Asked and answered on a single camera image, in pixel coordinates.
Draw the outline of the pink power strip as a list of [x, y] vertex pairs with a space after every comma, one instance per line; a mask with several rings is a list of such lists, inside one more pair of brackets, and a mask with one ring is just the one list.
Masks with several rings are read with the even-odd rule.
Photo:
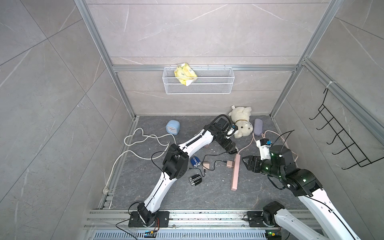
[[238, 189], [240, 163], [241, 163], [241, 155], [236, 154], [235, 160], [233, 163], [233, 177], [232, 177], [232, 183], [231, 183], [232, 191], [236, 191]]

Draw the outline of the black silver shaver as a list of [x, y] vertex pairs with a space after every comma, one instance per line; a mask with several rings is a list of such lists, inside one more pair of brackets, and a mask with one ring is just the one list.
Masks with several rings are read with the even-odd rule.
[[193, 175], [189, 178], [189, 181], [192, 186], [197, 186], [202, 182], [202, 176], [199, 174]]

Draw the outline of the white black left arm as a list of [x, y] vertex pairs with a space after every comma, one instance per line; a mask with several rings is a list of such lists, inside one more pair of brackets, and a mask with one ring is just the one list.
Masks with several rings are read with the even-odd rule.
[[230, 155], [237, 153], [236, 144], [231, 140], [237, 131], [238, 126], [229, 116], [219, 115], [190, 140], [179, 145], [171, 144], [163, 151], [165, 158], [160, 168], [160, 178], [147, 199], [137, 206], [137, 212], [144, 226], [149, 227], [154, 223], [164, 197], [173, 183], [186, 173], [188, 162], [197, 151], [216, 141], [226, 153]]

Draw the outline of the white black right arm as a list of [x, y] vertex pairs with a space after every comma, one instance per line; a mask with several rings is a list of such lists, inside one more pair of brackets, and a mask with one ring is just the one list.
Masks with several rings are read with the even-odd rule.
[[329, 199], [325, 189], [309, 170], [300, 169], [290, 149], [282, 145], [259, 148], [259, 156], [242, 158], [247, 170], [263, 174], [269, 180], [277, 179], [312, 213], [326, 235], [298, 220], [282, 204], [271, 202], [263, 208], [263, 223], [267, 227], [281, 227], [300, 240], [358, 240], [359, 236], [349, 226]]

